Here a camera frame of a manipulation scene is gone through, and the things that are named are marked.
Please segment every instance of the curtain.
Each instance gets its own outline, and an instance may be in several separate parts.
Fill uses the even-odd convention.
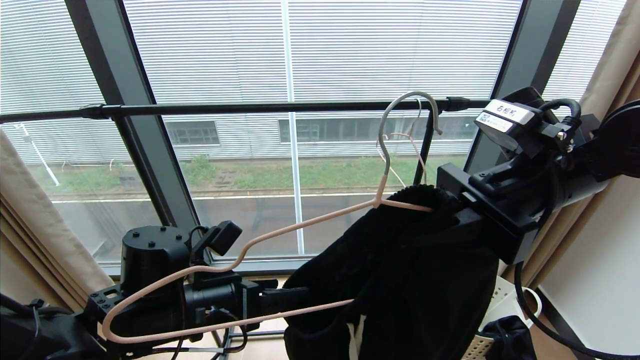
[[[640,1],[627,1],[580,103],[582,113],[602,120],[623,104],[640,98]],[[524,286],[535,288],[589,221],[604,191],[554,213],[541,229],[525,259]],[[502,274],[513,281],[513,266]]]
[[[79,311],[113,285],[0,129],[0,286],[19,302],[34,297]]]

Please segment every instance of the clothes hanger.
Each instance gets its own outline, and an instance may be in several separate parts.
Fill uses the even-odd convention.
[[[329,220],[329,219],[333,219],[342,215],[346,215],[348,213],[352,213],[354,211],[358,211],[360,209],[364,209],[364,208],[368,208],[369,206],[372,206],[373,208],[377,208],[378,206],[380,206],[380,204],[384,204],[384,205],[388,205],[388,206],[392,206],[395,208],[403,208],[403,209],[412,209],[412,210],[417,210],[417,211],[425,211],[425,212],[431,212],[433,211],[433,209],[431,208],[427,208],[425,206],[419,206],[419,205],[414,205],[414,204],[407,204],[405,202],[399,202],[399,201],[392,201],[392,200],[387,200],[387,199],[382,199],[382,193],[385,189],[385,185],[387,183],[387,177],[389,174],[389,168],[391,167],[391,159],[389,156],[389,152],[387,151],[387,147],[385,145],[384,142],[384,128],[385,128],[385,123],[387,122],[387,117],[389,116],[389,113],[402,101],[405,100],[407,97],[411,97],[411,96],[422,96],[425,99],[427,99],[431,105],[431,111],[433,111],[434,113],[434,117],[433,117],[433,128],[434,130],[438,133],[438,134],[442,134],[442,131],[440,130],[439,126],[438,126],[438,105],[436,103],[436,101],[426,92],[421,92],[421,91],[413,91],[413,92],[408,92],[405,93],[403,95],[401,95],[400,97],[398,97],[396,100],[393,100],[391,102],[391,104],[389,104],[389,106],[387,106],[387,109],[385,110],[385,112],[382,115],[382,118],[380,119],[380,128],[378,130],[378,142],[380,143],[380,149],[382,150],[382,153],[385,156],[385,171],[382,175],[382,178],[380,179],[380,184],[378,185],[378,189],[376,191],[376,195],[374,196],[373,199],[369,200],[369,201],[365,201],[361,204],[357,204],[357,205],[353,205],[350,206],[348,208],[344,208],[342,210],[338,210],[338,211],[334,211],[332,213],[329,214],[325,214],[325,215],[321,215],[319,217],[315,217],[309,220],[305,220],[303,222],[300,222],[298,224],[294,224],[294,225],[290,225],[287,227],[283,227],[279,230],[276,231],[271,231],[270,233],[258,236],[257,238],[249,241],[241,250],[240,250],[240,254],[238,255],[238,257],[236,258],[236,260],[229,266],[225,266],[225,267],[215,267],[215,266],[204,266],[204,265],[197,265],[197,266],[191,266],[185,269],[182,269],[178,272],[174,272],[171,275],[168,275],[166,277],[163,277],[162,279],[153,282],[152,284],[149,284],[148,286],[138,290],[137,292],[133,293],[132,295],[130,295],[129,297],[127,297],[126,299],[124,299],[123,301],[119,302],[116,306],[113,307],[113,309],[111,309],[111,311],[109,311],[107,313],[107,315],[104,317],[104,320],[102,321],[102,333],[104,335],[104,337],[109,340],[112,341],[114,343],[121,343],[121,344],[135,344],[135,343],[144,343],[144,342],[148,342],[148,341],[158,341],[158,340],[168,340],[168,339],[174,339],[174,338],[178,338],[181,336],[189,336],[189,335],[194,335],[194,334],[201,334],[201,333],[205,333],[205,332],[211,332],[211,331],[216,331],[216,330],[220,330],[220,329],[226,329],[228,327],[234,327],[234,326],[242,326],[242,325],[248,325],[251,323],[257,323],[257,322],[263,322],[266,320],[271,320],[271,319],[276,319],[276,318],[284,318],[284,317],[288,317],[288,316],[295,316],[295,315],[301,315],[301,314],[305,314],[305,313],[311,313],[314,311],[320,311],[320,310],[325,310],[325,309],[331,309],[333,307],[339,307],[339,306],[344,306],[346,304],[349,304],[350,302],[353,301],[353,299],[349,299],[349,300],[343,300],[343,301],[338,301],[338,302],[332,302],[330,304],[323,304],[323,305],[318,305],[318,306],[312,306],[312,307],[305,307],[303,309],[297,309],[297,310],[292,310],[292,311],[285,311],[283,313],[277,313],[277,314],[272,314],[272,315],[265,315],[265,316],[258,316],[256,318],[249,318],[249,319],[243,319],[243,320],[237,320],[237,321],[233,321],[233,322],[226,322],[226,323],[219,323],[216,325],[208,325],[208,326],[203,326],[203,327],[195,327],[192,329],[184,329],[184,330],[178,330],[178,331],[171,331],[171,332],[163,332],[161,334],[151,334],[151,335],[144,335],[144,336],[131,336],[131,337],[123,337],[123,336],[119,336],[114,334],[111,331],[111,322],[113,321],[113,318],[122,310],[124,310],[127,306],[133,304],[133,302],[139,300],[140,298],[144,297],[145,295],[149,294],[150,292],[157,290],[167,284],[170,284],[173,281],[179,280],[179,279],[183,279],[185,276],[192,274],[194,272],[227,272],[230,270],[233,270],[235,267],[237,267],[240,262],[242,262],[242,260],[244,259],[247,251],[254,246],[255,244],[274,238],[276,236],[280,236],[282,234],[286,234],[286,233],[290,233],[292,231],[295,231],[297,229],[301,229],[303,227],[306,226],[310,226],[310,225],[314,225],[314,224],[318,224],[320,222]]]
[[[415,155],[416,157],[418,157],[418,161],[420,162],[420,165],[422,166],[422,174],[424,176],[424,182],[427,182],[427,167],[424,164],[424,160],[422,159],[422,156],[420,156],[420,151],[418,150],[418,147],[415,144],[415,141],[413,140],[413,127],[415,125],[415,123],[418,121],[418,119],[420,119],[420,114],[422,113],[422,103],[420,102],[420,99],[416,99],[416,101],[418,102],[418,116],[416,116],[416,118],[411,122],[411,125],[409,126],[409,132],[408,133],[390,133],[389,135],[398,135],[398,136],[403,136],[407,139],[409,139],[409,141],[411,142],[411,145],[413,146],[413,150],[415,151]],[[385,140],[388,140],[389,137],[387,136],[387,134],[384,134],[384,138]],[[378,154],[380,155],[380,157],[382,158],[382,160],[385,159],[384,155],[382,154],[382,152],[378,149],[378,143],[376,142],[376,150],[378,150]],[[394,170],[393,167],[389,167],[389,170],[391,171],[391,173],[393,173],[396,177],[396,179],[398,179],[398,181],[400,181],[400,184],[402,184],[403,188],[406,188],[406,185],[404,184],[404,181],[402,181],[402,179],[400,178],[400,176],[397,174],[397,172]]]

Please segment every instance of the white label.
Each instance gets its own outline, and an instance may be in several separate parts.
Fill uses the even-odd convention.
[[[484,109],[514,122],[519,122],[522,125],[528,123],[535,115],[533,112],[523,109],[515,104],[510,104],[506,101],[496,99],[491,100],[489,105]]]
[[[491,115],[489,113],[485,113],[484,111],[480,113],[480,115],[478,115],[476,121],[490,126],[500,131],[501,133],[506,133],[507,131],[509,131],[509,129],[511,129],[511,126],[513,126],[513,124],[508,122],[507,120],[500,119],[499,117]]]

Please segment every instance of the baseboard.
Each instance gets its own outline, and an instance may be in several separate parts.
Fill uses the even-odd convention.
[[[580,338],[578,338],[573,329],[569,326],[562,315],[560,315],[558,310],[554,307],[551,301],[549,301],[545,294],[540,291],[540,289],[536,289],[536,293],[538,294],[538,296],[540,296],[540,300],[542,300],[542,313],[547,317],[551,325],[553,325],[553,327],[556,329],[558,335],[574,343],[578,343],[584,346]],[[573,349],[571,349],[571,351],[578,360],[595,360],[594,357],[585,355],[581,352],[575,351]]]

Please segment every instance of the laundry basket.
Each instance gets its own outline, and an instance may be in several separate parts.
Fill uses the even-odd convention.
[[[536,299],[536,312],[534,315],[538,317],[542,312],[542,301],[535,291],[529,288],[522,288],[524,291],[528,291]],[[518,315],[527,327],[531,327],[533,322],[524,318],[524,314],[518,305],[516,298],[516,288],[513,284],[507,280],[498,276],[495,280],[495,291],[491,296],[491,302],[484,315],[483,321],[480,324],[479,331],[481,331],[487,323],[498,320],[509,315]],[[473,341],[469,344],[467,352],[462,357],[463,360],[484,360],[484,355],[491,349],[493,345],[492,338],[485,338],[484,336],[476,335]]]

